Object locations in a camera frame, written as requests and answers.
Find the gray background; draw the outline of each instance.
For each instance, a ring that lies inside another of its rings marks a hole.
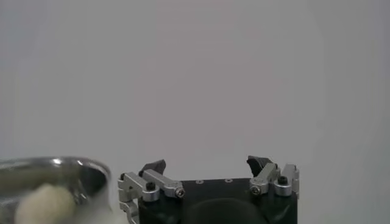
[[[387,223],[389,11],[2,0],[0,157],[87,156],[115,178],[165,158],[169,176],[207,179],[268,156],[301,169],[300,223]]]

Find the white food item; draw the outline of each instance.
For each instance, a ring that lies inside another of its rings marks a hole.
[[[16,224],[57,224],[76,210],[72,194],[64,187],[44,184],[20,201]]]

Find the bowl rim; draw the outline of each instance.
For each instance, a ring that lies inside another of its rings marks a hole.
[[[0,160],[0,170],[7,169],[16,166],[23,166],[30,163],[35,164],[75,164],[78,166],[86,166],[96,169],[102,172],[106,179],[107,184],[111,180],[111,170],[104,163],[87,157],[78,156],[40,156],[40,157],[27,157],[27,158],[13,158]]]

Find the metal bowl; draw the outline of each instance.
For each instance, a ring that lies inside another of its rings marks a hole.
[[[0,224],[13,224],[15,209],[28,193],[48,183],[66,187],[78,211],[108,204],[110,170],[76,157],[13,159],[0,162]]]

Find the screw head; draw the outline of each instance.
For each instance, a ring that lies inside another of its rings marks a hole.
[[[285,176],[280,176],[280,177],[278,178],[278,184],[280,184],[280,185],[287,185],[287,184],[288,184],[287,177],[285,177]]]
[[[147,182],[146,183],[146,190],[147,191],[154,191],[156,190],[156,184],[153,182]]]
[[[178,189],[176,189],[176,191],[175,191],[175,196],[176,196],[177,198],[183,198],[184,195],[185,195],[185,191],[184,191],[183,188],[178,188]]]
[[[261,191],[260,191],[260,188],[258,186],[252,186],[250,188],[250,192],[253,194],[253,195],[260,195]]]

